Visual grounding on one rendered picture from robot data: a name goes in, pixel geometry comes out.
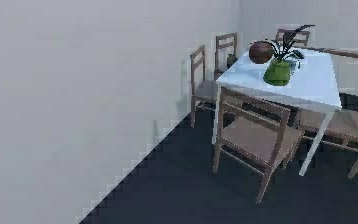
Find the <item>brown basketball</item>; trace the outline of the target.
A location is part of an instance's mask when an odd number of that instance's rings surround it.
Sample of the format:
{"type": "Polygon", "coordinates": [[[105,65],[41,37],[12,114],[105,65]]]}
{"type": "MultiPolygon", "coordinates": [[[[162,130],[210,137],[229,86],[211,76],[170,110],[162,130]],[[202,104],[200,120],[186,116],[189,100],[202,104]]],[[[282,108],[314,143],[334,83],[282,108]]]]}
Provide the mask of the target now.
{"type": "Polygon", "coordinates": [[[267,41],[256,41],[249,48],[249,58],[255,64],[265,64],[273,55],[273,47],[267,41]]]}

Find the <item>brown wooden chair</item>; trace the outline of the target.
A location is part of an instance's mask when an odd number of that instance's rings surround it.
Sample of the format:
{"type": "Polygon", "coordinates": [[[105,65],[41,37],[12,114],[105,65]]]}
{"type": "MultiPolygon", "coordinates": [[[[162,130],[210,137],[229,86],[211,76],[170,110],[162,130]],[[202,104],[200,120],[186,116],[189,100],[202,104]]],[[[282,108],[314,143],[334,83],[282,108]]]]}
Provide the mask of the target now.
{"type": "Polygon", "coordinates": [[[237,33],[228,33],[215,37],[215,53],[214,53],[214,79],[218,79],[227,69],[227,58],[226,66],[220,67],[219,53],[225,49],[231,48],[232,52],[237,57],[237,33]]]}
{"type": "Polygon", "coordinates": [[[257,203],[262,201],[276,168],[286,167],[299,146],[303,132],[289,127],[291,110],[277,104],[248,96],[226,87],[221,88],[217,103],[218,118],[213,161],[217,173],[220,155],[225,154],[262,176],[257,203]],[[257,112],[230,104],[227,99],[236,98],[246,104],[271,112],[279,121],[257,112]]]}
{"type": "MultiPolygon", "coordinates": [[[[283,36],[286,33],[292,34],[293,30],[291,30],[291,29],[279,29],[277,31],[277,33],[276,33],[275,40],[278,43],[282,43],[283,42],[283,36]]],[[[309,31],[301,31],[301,32],[297,33],[293,38],[293,41],[295,42],[295,46],[296,47],[306,47],[308,45],[309,37],[310,37],[310,32],[309,31]]]]}
{"type": "Polygon", "coordinates": [[[215,80],[206,79],[205,46],[199,46],[190,54],[190,87],[191,87],[191,127],[195,127],[196,103],[216,103],[218,85],[215,80]],[[202,80],[198,86],[195,85],[195,71],[198,67],[202,70],[202,80]]]}
{"type": "MultiPolygon", "coordinates": [[[[326,136],[341,139],[340,144],[322,140],[323,144],[358,153],[358,111],[342,109],[336,111],[325,131],[326,136]]],[[[358,173],[358,158],[348,173],[352,179],[358,173]]]]}

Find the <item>white dining table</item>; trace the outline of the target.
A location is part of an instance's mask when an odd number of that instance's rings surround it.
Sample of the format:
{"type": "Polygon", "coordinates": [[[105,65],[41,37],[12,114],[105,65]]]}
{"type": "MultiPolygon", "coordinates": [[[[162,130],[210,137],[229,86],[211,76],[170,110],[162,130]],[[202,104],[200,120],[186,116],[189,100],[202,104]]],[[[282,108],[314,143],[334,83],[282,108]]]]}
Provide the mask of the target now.
{"type": "Polygon", "coordinates": [[[323,121],[299,171],[304,176],[334,113],[342,108],[331,56],[326,53],[301,50],[301,67],[290,76],[286,86],[272,86],[263,77],[270,65],[255,64],[244,53],[217,80],[222,87],[267,101],[323,113],[323,121]]]}

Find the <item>plant in green pot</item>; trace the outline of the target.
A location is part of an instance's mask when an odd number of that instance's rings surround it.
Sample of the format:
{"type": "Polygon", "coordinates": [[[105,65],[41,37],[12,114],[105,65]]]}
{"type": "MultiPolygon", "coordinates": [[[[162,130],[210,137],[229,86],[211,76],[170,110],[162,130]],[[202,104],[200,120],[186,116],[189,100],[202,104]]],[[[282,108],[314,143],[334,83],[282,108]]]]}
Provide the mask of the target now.
{"type": "Polygon", "coordinates": [[[264,73],[264,81],[273,86],[285,86],[289,83],[291,77],[291,69],[289,58],[296,60],[304,59],[304,55],[296,49],[293,49],[295,42],[294,36],[301,32],[307,31],[311,24],[302,25],[293,30],[292,34],[286,33],[283,36],[283,42],[278,43],[274,40],[265,40],[273,47],[273,57],[264,73]]]}

